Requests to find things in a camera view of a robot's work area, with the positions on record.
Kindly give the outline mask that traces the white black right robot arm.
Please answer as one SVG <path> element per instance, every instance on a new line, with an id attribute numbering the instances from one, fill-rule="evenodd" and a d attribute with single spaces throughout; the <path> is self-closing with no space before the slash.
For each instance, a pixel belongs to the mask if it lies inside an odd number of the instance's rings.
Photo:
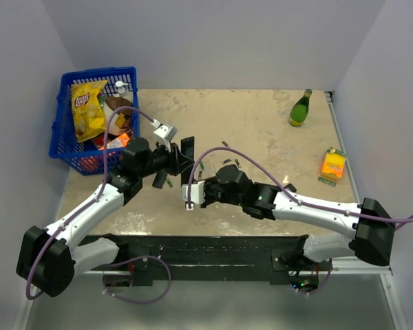
<path id="1" fill-rule="evenodd" d="M 346 256 L 381 267 L 390 264 L 395 225 L 375 199 L 365 198 L 360 204 L 336 203 L 298 195 L 253 182 L 234 165 L 192 184 L 190 197 L 202 208 L 215 202 L 230 204 L 255 219 L 292 220 L 330 230 L 330 234 L 305 237 L 297 250 L 284 258 L 301 270 Z"/>

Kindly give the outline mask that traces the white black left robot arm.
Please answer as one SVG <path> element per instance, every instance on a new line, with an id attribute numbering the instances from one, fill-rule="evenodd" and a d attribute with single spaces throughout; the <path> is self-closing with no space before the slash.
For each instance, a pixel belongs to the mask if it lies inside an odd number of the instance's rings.
<path id="1" fill-rule="evenodd" d="M 124 148 L 103 183 L 83 203 L 44 229 L 32 226 L 23 235 L 16 273 L 48 296 L 62 293 L 74 278 L 101 265 L 121 270 L 129 261 L 127 246 L 107 234 L 84 245 L 83 239 L 142 189 L 142 180 L 161 170 L 180 174 L 178 145 L 149 148 L 138 137 Z"/>

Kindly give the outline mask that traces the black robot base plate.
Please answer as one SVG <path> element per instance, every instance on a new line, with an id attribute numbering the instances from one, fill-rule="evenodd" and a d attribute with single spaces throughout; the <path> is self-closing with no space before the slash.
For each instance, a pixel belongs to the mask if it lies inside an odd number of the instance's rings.
<path id="1" fill-rule="evenodd" d="M 330 264 L 284 258 L 305 236 L 117 236 L 128 251 L 94 268 L 131 274 L 135 286 L 153 281 L 265 282 L 314 289 Z"/>

